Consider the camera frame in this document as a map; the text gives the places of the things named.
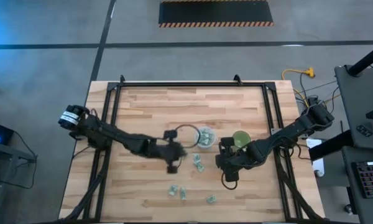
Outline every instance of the gray floor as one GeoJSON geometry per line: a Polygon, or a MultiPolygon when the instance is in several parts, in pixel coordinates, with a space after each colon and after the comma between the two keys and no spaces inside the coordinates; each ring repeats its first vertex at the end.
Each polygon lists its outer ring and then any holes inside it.
{"type": "MultiPolygon", "coordinates": [[[[247,29],[159,29],[158,0],[117,0],[108,43],[373,40],[373,0],[269,0],[275,27],[247,29]]],[[[97,44],[109,0],[0,1],[0,44],[97,44]]],[[[333,68],[353,64],[373,45],[316,47],[200,47],[106,49],[98,80],[278,80],[282,70],[313,67],[305,88],[335,80],[333,68]]],[[[85,102],[96,49],[0,50],[0,124],[15,129],[39,155],[31,190],[11,187],[1,223],[33,223],[58,216],[75,142],[57,125],[68,104],[85,102]]],[[[288,73],[301,90],[299,74],[288,73]]],[[[330,98],[336,84],[309,92],[330,98]]],[[[334,101],[333,126],[316,133],[328,139],[348,128],[341,98],[334,101]]],[[[326,216],[357,221],[343,212],[348,202],[339,154],[325,159],[329,172],[318,180],[326,216]]],[[[30,184],[32,169],[15,182],[30,184]]]]}

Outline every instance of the wooden table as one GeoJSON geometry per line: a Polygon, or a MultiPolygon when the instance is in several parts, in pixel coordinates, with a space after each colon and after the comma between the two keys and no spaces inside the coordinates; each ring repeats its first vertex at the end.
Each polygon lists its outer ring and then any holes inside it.
{"type": "MultiPolygon", "coordinates": [[[[86,102],[101,116],[107,82],[93,82],[86,102]]],[[[290,81],[276,81],[285,125],[299,116],[290,81]]],[[[261,88],[256,87],[147,87],[122,88],[116,126],[129,133],[161,137],[166,129],[180,124],[212,127],[221,137],[244,130],[252,139],[269,136],[261,88]]],[[[76,145],[75,153],[86,147],[76,145]]],[[[251,170],[240,171],[236,190],[225,189],[220,181],[221,170],[214,156],[218,147],[209,150],[187,149],[178,174],[166,173],[163,161],[132,155],[120,143],[114,143],[102,210],[102,222],[262,222],[284,221],[274,156],[251,170]],[[199,173],[191,153],[201,155],[205,170],[199,173]],[[186,201],[169,196],[170,185],[186,188],[186,201]],[[206,197],[215,195],[209,205],[206,197]]],[[[63,198],[60,217],[67,216],[87,190],[93,150],[74,158],[63,198]]],[[[303,157],[309,153],[303,149],[303,157]]],[[[299,191],[313,209],[324,216],[310,161],[292,157],[299,191]]],[[[290,210],[294,211],[290,193],[290,210]]],[[[93,199],[92,211],[95,210],[93,199]]]]}

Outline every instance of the keyboard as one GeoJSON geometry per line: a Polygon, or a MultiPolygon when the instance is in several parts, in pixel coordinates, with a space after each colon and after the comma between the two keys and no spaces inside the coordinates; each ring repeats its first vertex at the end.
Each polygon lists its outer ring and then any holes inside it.
{"type": "Polygon", "coordinates": [[[373,198],[373,162],[353,162],[357,179],[360,180],[364,198],[373,198]]]}

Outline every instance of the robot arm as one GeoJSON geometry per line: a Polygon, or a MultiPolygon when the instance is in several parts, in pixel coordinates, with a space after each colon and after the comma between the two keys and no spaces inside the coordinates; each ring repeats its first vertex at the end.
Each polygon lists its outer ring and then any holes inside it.
{"type": "Polygon", "coordinates": [[[61,127],[71,131],[71,137],[78,139],[78,136],[86,136],[88,144],[95,149],[109,147],[111,141],[123,144],[131,153],[149,158],[163,159],[167,163],[167,172],[177,173],[177,167],[173,161],[186,155],[182,145],[173,141],[177,137],[177,130],[164,132],[163,140],[166,145],[157,145],[157,138],[145,134],[129,134],[115,126],[101,121],[96,115],[90,113],[89,109],[69,105],[63,112],[59,122],[61,127]]]}
{"type": "Polygon", "coordinates": [[[274,147],[289,146],[302,134],[322,131],[330,127],[333,120],[334,117],[323,105],[315,104],[306,109],[292,124],[266,139],[251,141],[245,146],[246,149],[233,152],[233,138],[222,138],[219,154],[216,155],[216,165],[224,172],[226,182],[237,181],[239,170],[261,166],[274,147]]]}

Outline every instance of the black stand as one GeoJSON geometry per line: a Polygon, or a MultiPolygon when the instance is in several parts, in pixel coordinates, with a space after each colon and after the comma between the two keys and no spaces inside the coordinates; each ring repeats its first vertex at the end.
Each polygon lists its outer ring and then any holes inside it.
{"type": "Polygon", "coordinates": [[[349,68],[348,74],[353,77],[360,77],[362,75],[361,72],[371,64],[373,64],[373,51],[349,68]]]}
{"type": "Polygon", "coordinates": [[[353,146],[351,131],[345,131],[334,138],[331,138],[319,146],[310,149],[310,157],[312,161],[323,158],[334,152],[340,151],[344,146],[353,146]]]}
{"type": "MultiPolygon", "coordinates": [[[[36,161],[36,158],[28,154],[26,152],[22,152],[18,149],[11,148],[9,146],[5,146],[0,144],[0,159],[2,160],[8,160],[9,164],[4,171],[4,177],[0,179],[0,181],[3,182],[10,182],[12,175],[14,173],[14,170],[16,168],[16,165],[18,163],[18,160],[24,159],[30,163],[33,163],[36,161]]],[[[7,184],[0,183],[0,208],[2,205],[2,201],[4,199],[4,193],[7,189],[7,184]]]]}

